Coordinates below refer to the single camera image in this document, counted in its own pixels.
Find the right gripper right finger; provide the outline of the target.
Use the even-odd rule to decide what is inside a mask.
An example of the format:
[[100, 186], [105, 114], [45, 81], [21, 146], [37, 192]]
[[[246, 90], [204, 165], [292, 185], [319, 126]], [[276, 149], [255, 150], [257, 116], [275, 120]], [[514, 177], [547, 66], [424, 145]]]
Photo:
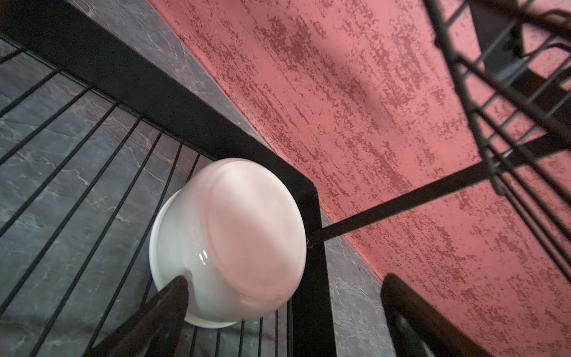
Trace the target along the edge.
[[397, 275], [386, 275], [382, 306], [397, 356], [490, 356]]

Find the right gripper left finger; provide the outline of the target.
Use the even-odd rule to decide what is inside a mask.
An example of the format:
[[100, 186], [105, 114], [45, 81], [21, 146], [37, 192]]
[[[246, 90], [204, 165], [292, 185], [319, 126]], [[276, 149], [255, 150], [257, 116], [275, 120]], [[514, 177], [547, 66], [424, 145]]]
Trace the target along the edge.
[[168, 283], [87, 356], [173, 356], [188, 308], [183, 276]]

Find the white bowl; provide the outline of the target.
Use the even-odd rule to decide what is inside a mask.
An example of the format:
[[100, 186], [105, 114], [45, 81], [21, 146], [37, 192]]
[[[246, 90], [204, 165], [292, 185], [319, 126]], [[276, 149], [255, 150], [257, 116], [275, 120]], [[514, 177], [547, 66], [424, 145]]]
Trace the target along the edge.
[[164, 203], [149, 258], [158, 289], [187, 281], [187, 323], [228, 327], [270, 315], [293, 296], [306, 265], [303, 219], [270, 170], [218, 160]]

